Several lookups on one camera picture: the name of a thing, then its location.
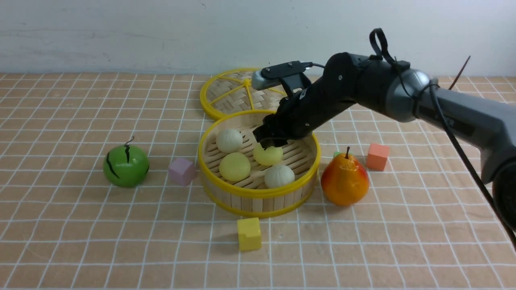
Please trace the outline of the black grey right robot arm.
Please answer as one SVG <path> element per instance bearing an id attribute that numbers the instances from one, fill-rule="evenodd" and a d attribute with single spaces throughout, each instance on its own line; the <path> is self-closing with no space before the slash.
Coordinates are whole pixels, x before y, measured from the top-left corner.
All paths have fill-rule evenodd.
<path id="1" fill-rule="evenodd" d="M 304 139 L 354 104 L 398 122 L 425 121 L 480 151 L 481 183 L 492 183 L 495 211 L 515 230 L 515 106 L 440 88 L 404 61 L 337 53 L 313 83 L 304 75 L 312 65 L 291 61 L 253 73 L 254 89 L 282 85 L 287 93 L 253 131 L 258 143 L 279 147 Z"/>

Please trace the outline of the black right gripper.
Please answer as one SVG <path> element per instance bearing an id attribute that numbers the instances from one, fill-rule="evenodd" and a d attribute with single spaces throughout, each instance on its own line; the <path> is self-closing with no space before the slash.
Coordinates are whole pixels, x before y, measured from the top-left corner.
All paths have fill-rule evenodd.
<path id="1" fill-rule="evenodd" d="M 289 140 L 304 139 L 356 104 L 343 92 L 342 84 L 339 77 L 323 76 L 288 100 L 282 100 L 276 112 L 253 130 L 256 142 L 263 149 L 286 146 Z"/>

